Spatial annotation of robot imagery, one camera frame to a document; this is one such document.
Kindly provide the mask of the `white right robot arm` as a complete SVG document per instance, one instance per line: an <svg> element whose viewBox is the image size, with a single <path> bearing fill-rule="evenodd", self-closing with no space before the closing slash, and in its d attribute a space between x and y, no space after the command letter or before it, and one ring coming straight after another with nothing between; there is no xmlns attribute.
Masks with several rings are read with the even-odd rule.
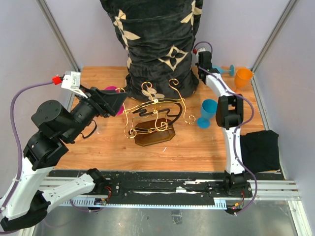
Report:
<svg viewBox="0 0 315 236"><path fill-rule="evenodd" d="M246 168L241 154L240 131L244 122L244 97L233 92L222 79L221 74L212 65L212 53L201 51L197 53L198 76L218 98L216 123L222 129L226 167L223 179L223 191L233 197L242 193L244 197L252 197L250 183L246 180Z"/></svg>

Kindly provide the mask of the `blue wine glass front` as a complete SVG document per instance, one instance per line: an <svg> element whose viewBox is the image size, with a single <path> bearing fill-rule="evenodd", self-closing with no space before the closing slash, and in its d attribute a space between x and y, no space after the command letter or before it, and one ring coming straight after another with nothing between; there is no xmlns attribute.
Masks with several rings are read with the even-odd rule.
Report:
<svg viewBox="0 0 315 236"><path fill-rule="evenodd" d="M228 69L223 69L220 66L213 65L213 68L216 69L220 74L227 73L229 76L233 77L235 75L235 66L230 65Z"/></svg>

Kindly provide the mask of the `blue wine glass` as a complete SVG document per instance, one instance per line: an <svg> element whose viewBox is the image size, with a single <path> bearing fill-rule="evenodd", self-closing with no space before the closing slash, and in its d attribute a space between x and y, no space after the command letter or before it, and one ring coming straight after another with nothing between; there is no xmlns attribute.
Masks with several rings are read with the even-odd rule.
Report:
<svg viewBox="0 0 315 236"><path fill-rule="evenodd" d="M228 69L223 69L220 66L213 65L213 68L216 69L220 74L227 73L229 76L233 77L235 75L235 66L230 65Z"/></svg>
<svg viewBox="0 0 315 236"><path fill-rule="evenodd" d="M216 115L217 102L212 99L206 99L201 104L200 117L197 119L197 125L201 129L210 127L210 120Z"/></svg>

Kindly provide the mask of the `orange wine glass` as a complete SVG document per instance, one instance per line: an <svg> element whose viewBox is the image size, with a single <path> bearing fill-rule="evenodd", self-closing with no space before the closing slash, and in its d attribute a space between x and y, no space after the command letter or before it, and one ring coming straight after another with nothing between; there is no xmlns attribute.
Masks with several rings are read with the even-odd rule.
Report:
<svg viewBox="0 0 315 236"><path fill-rule="evenodd" d="M234 77L235 93L241 93L241 88L246 86L246 84L252 79L253 72L248 68L240 68L237 70Z"/></svg>

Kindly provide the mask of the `magenta wine glass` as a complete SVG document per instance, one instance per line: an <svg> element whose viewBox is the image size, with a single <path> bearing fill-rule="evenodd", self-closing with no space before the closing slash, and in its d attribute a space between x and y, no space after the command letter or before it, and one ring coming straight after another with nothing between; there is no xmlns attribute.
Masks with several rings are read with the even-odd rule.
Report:
<svg viewBox="0 0 315 236"><path fill-rule="evenodd" d="M116 86L108 86L104 90L114 90L115 92L117 92L117 87ZM119 116L122 113L123 113L123 107L121 106L119 111L117 112L116 116Z"/></svg>

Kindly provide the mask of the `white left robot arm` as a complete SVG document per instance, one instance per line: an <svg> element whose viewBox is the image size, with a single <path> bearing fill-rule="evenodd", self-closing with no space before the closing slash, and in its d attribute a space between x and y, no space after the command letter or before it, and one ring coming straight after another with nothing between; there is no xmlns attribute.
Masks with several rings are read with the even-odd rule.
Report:
<svg viewBox="0 0 315 236"><path fill-rule="evenodd" d="M78 195L98 195L108 189L109 181L96 168L61 186L43 191L39 187L67 153L67 145L73 144L95 117L115 116L126 97L125 92L83 88L71 111L57 100L38 107L31 117L38 131L27 142L17 178L0 201L3 234L38 224L51 210Z"/></svg>

